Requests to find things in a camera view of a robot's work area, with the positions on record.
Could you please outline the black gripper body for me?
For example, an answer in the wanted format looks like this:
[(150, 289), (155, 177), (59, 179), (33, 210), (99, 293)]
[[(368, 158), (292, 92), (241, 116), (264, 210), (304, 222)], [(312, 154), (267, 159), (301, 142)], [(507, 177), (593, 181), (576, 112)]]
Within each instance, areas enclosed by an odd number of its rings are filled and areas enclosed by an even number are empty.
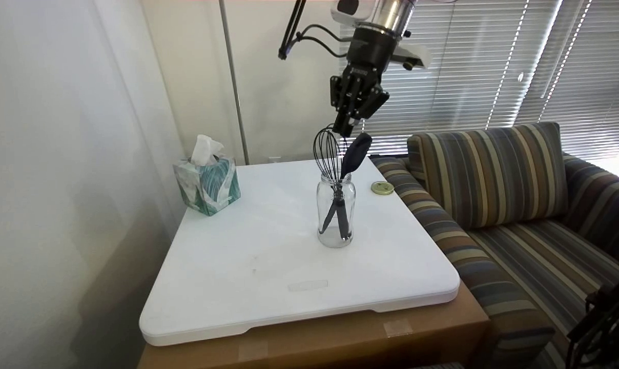
[(330, 78), (330, 105), (349, 109), (350, 119), (370, 111), (370, 116), (390, 98), (381, 86), (381, 70), (370, 65), (346, 65), (340, 76)]

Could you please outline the robot arm silver white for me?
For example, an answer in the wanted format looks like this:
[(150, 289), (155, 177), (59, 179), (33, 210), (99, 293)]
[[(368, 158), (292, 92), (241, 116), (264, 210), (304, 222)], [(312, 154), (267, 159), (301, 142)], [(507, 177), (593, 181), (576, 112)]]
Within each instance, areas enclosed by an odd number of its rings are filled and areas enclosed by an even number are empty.
[(332, 130), (343, 138), (390, 98), (381, 86), (390, 64), (406, 70), (425, 65), (416, 53), (400, 48), (410, 37), (415, 5), (416, 0), (334, 0), (332, 18), (355, 29), (346, 68), (330, 78), (330, 105), (336, 109)]

